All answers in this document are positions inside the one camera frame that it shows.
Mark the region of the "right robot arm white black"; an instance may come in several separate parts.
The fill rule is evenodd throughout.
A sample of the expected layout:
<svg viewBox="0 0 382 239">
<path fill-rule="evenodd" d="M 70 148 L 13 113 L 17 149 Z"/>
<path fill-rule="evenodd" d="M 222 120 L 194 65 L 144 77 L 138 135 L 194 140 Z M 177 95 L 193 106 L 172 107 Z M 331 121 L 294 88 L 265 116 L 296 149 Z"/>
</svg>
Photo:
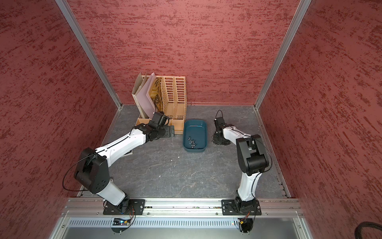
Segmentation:
<svg viewBox="0 0 382 239">
<path fill-rule="evenodd" d="M 270 167 L 270 161 L 266 157 L 266 148 L 260 135 L 246 134 L 234 125 L 227 124 L 223 117 L 216 117 L 214 125 L 216 129 L 212 142 L 216 145 L 234 144 L 239 168 L 242 171 L 235 199 L 221 201 L 223 215 L 261 215 L 255 190 L 261 175 Z"/>
</svg>

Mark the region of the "teal plastic storage tray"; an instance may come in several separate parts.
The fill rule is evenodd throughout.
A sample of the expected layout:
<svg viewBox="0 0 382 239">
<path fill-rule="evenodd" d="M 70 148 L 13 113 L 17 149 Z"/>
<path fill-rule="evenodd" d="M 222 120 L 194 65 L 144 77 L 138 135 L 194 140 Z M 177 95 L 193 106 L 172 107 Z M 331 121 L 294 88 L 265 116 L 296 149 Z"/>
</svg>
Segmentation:
<svg viewBox="0 0 382 239">
<path fill-rule="evenodd" d="M 188 148 L 188 137 L 191 136 L 196 140 L 195 149 Z M 189 153 L 204 152 L 208 146 L 208 126 L 204 120 L 189 119 L 184 124 L 183 131 L 183 148 Z"/>
</svg>

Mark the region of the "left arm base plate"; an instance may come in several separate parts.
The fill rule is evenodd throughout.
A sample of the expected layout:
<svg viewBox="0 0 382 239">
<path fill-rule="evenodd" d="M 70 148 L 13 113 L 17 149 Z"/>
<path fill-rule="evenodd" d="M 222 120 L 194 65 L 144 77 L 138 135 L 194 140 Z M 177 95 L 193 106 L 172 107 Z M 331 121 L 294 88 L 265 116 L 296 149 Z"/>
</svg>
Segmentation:
<svg viewBox="0 0 382 239">
<path fill-rule="evenodd" d="M 113 205 L 109 201 L 104 201 L 103 203 L 103 214 L 104 215 L 118 215 L 118 216 L 129 216 L 129 215 L 142 215 L 145 208 L 145 199 L 124 199 L 117 206 Z"/>
</svg>

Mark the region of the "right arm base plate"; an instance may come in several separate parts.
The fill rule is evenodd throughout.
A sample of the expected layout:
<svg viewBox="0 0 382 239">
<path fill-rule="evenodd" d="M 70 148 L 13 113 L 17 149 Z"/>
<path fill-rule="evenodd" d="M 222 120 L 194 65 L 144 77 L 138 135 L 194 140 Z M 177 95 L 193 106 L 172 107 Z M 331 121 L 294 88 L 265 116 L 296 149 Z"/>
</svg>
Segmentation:
<svg viewBox="0 0 382 239">
<path fill-rule="evenodd" d="M 259 201 L 255 198 L 250 201 L 242 201 L 239 197 L 234 200 L 226 199 L 221 201 L 222 213 L 224 216 L 229 215 L 262 215 Z"/>
</svg>

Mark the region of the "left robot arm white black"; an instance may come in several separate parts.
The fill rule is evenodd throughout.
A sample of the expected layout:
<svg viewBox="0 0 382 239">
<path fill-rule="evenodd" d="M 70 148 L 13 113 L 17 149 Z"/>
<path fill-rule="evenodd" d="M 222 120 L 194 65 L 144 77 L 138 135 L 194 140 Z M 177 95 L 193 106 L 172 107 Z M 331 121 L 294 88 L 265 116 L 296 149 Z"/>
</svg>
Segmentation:
<svg viewBox="0 0 382 239">
<path fill-rule="evenodd" d="M 142 215 L 146 200 L 133 199 L 116 186 L 110 177 L 109 168 L 133 149 L 148 142 L 175 136 L 170 118 L 163 112 L 155 112 L 149 123 L 134 126 L 129 133 L 96 149 L 86 148 L 73 165 L 74 178 L 89 191 L 104 199 L 104 215 Z"/>
</svg>

